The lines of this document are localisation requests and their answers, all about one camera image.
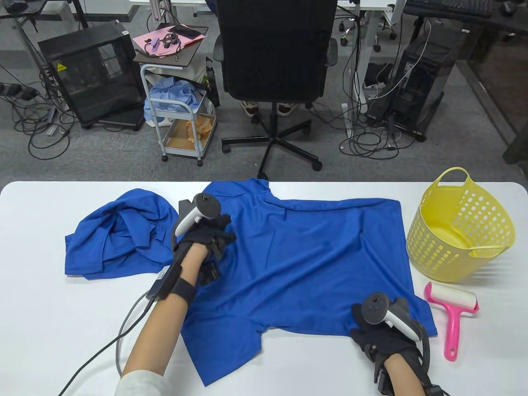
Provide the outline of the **person's left hand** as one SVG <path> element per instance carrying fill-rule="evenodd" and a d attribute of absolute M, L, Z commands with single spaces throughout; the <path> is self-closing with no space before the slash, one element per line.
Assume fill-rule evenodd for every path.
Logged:
<path fill-rule="evenodd" d="M 227 247 L 236 241 L 234 232 L 226 230 L 230 223 L 231 217 L 228 214 L 213 219 L 202 218 L 174 244 L 174 262 L 182 262 L 193 244 L 203 245 L 207 249 L 205 262 L 219 262 Z"/>

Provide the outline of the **person's right hand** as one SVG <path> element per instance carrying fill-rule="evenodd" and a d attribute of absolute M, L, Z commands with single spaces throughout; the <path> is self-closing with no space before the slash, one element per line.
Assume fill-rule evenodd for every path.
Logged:
<path fill-rule="evenodd" d="M 400 354 L 422 385 L 431 384 L 427 371 L 420 361 L 423 355 L 415 341 L 384 322 L 376 325 L 366 322 L 360 304 L 351 306 L 351 314 L 359 328 L 351 330 L 350 336 L 367 358 L 375 364 L 374 383 L 378 383 L 382 371 L 388 373 L 385 362 L 392 355 Z"/>

